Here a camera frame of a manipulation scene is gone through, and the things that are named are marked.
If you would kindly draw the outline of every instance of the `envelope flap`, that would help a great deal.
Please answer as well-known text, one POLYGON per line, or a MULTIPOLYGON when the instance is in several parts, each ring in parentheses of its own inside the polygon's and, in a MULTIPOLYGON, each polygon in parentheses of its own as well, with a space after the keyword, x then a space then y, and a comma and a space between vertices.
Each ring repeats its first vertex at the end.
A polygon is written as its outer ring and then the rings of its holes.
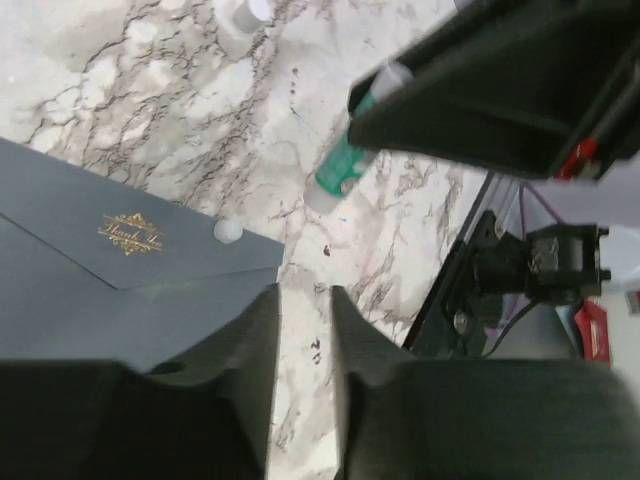
POLYGON ((284 246, 0 139, 0 214, 115 288, 277 269, 284 246))

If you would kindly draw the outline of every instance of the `red object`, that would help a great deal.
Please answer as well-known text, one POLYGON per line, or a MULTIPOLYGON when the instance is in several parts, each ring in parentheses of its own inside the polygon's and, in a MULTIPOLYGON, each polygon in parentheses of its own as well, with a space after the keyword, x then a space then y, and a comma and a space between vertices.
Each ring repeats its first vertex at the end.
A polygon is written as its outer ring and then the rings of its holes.
POLYGON ((593 158, 597 148, 598 142, 593 138, 587 138, 580 142, 573 153, 569 156, 567 163, 562 166, 560 172, 556 175, 556 178, 558 180, 571 180, 571 178, 580 171, 582 165, 593 158))
POLYGON ((586 300, 574 320, 582 336, 584 358, 611 366, 606 310, 586 300))

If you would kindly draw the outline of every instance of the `glue stick label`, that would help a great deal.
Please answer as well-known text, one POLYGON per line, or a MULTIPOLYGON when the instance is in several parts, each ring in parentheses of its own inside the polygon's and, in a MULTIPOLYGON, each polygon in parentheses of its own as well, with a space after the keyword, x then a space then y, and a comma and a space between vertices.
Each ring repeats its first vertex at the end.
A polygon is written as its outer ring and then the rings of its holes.
MULTIPOLYGON (((371 93, 365 95, 355 110, 360 114, 376 103, 371 93)), ((363 148, 349 144, 349 132, 344 132, 316 171, 316 182, 336 197, 344 198, 369 167, 370 155, 363 148)))

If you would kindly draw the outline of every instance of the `black cable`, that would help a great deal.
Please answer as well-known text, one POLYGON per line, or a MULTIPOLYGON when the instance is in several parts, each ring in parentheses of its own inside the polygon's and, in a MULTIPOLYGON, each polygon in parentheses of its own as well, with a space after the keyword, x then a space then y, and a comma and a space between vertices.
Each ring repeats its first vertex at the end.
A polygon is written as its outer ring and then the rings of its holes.
POLYGON ((509 323, 507 324, 506 327, 504 327, 504 330, 502 330, 502 333, 500 333, 500 336, 497 338, 497 340, 495 341, 495 343, 493 344, 493 346, 491 347, 491 350, 489 350, 487 353, 485 353, 484 355, 482 355, 482 358, 486 358, 489 355, 493 355, 495 353, 495 351, 498 349, 498 347, 500 346, 500 344, 502 344, 502 341, 505 339, 505 337, 507 336, 507 334, 509 333, 509 331, 515 327, 516 323, 518 323, 520 320, 522 320, 524 317, 527 316, 527 314, 533 310, 533 308, 538 305, 538 302, 535 301, 530 301, 529 303, 527 303, 524 307, 522 307, 518 313, 516 313, 513 318, 509 321, 509 323))

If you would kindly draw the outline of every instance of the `glue stick cap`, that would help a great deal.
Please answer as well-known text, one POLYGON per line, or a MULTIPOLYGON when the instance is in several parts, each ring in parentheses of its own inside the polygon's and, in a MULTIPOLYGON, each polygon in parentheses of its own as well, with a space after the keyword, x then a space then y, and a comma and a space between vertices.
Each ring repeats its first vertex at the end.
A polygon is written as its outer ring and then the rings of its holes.
POLYGON ((243 0, 233 13, 233 23, 242 32, 251 34, 271 17, 271 7, 267 0, 243 0))
POLYGON ((303 195, 307 207, 320 215, 328 215, 338 206, 342 200, 327 192, 318 185, 315 178, 307 185, 303 195))

